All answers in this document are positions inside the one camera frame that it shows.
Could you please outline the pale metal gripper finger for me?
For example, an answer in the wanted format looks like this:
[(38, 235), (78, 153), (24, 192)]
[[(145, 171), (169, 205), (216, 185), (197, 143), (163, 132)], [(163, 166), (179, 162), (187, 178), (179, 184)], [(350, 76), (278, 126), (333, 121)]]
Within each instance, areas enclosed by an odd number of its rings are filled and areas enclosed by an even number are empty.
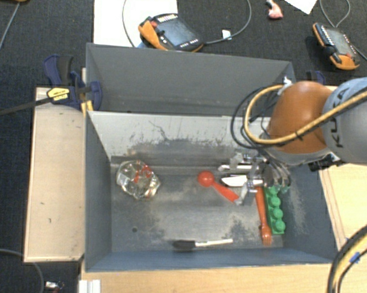
[(217, 168), (217, 170), (219, 172), (226, 173), (247, 173), (250, 171), (250, 165), (246, 165), (244, 163), (237, 165), (222, 164)]
[(222, 177), (221, 181), (228, 187), (241, 187), (248, 182), (246, 175), (233, 175), (229, 177)]

